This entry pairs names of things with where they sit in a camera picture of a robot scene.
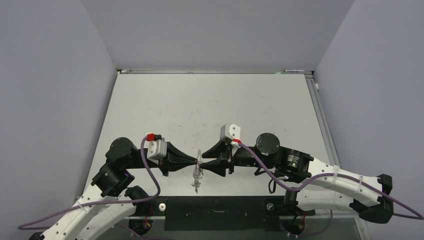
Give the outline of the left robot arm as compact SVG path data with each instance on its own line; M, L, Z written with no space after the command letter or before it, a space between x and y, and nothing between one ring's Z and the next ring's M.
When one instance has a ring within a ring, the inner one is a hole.
M45 221L61 215L54 225L33 233L30 239L94 240L122 219L148 211L150 203L161 193L153 168L168 176L170 172L198 163L160 135L150 133L142 142L148 143L148 147L137 147L126 137L115 139L105 154L105 164L74 205L43 217L41 220ZM130 186L135 180L130 169L147 170L156 192L149 195L138 185Z

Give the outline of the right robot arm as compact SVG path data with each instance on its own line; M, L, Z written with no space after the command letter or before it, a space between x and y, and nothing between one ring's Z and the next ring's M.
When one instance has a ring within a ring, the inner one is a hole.
M337 210L357 213L368 222L386 224L394 215L389 198L393 188L387 174L364 176L330 165L308 153L280 144L278 137L260 134L254 146L240 146L240 140L219 140L202 153L209 159L200 167L221 177L232 174L235 167L255 167L255 176L267 174L269 192L277 186L286 190L282 207L289 214L299 210Z

